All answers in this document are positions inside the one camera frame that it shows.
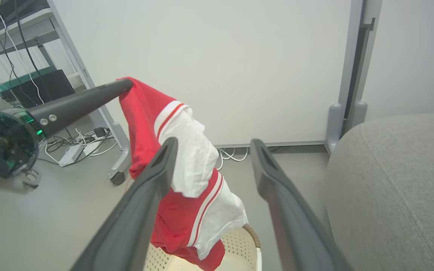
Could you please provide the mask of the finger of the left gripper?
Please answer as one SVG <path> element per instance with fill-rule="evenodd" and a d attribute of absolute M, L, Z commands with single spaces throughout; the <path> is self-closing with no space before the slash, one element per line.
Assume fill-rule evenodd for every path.
<path fill-rule="evenodd" d="M 52 137 L 129 91 L 133 85 L 130 79 L 120 79 L 30 108 L 28 112 L 41 125 L 43 132 Z"/>

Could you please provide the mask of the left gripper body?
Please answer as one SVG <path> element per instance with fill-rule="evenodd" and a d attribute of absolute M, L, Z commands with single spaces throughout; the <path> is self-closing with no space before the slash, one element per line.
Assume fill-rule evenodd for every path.
<path fill-rule="evenodd" d="M 41 127 L 24 108 L 0 109 L 0 188 L 36 189 Z"/>

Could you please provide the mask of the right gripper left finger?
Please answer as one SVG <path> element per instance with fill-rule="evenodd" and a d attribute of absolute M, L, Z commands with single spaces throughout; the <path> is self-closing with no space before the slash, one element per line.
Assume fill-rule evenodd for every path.
<path fill-rule="evenodd" d="M 160 201 L 171 188 L 177 138 L 164 141 L 103 223 L 73 271 L 142 271 Z"/>

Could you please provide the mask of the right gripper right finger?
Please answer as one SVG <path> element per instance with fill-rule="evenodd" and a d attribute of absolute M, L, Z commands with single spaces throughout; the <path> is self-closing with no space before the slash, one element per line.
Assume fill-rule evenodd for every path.
<path fill-rule="evenodd" d="M 252 139 L 250 150 L 255 183 L 270 209 L 283 270 L 353 270 L 264 142 Z"/>

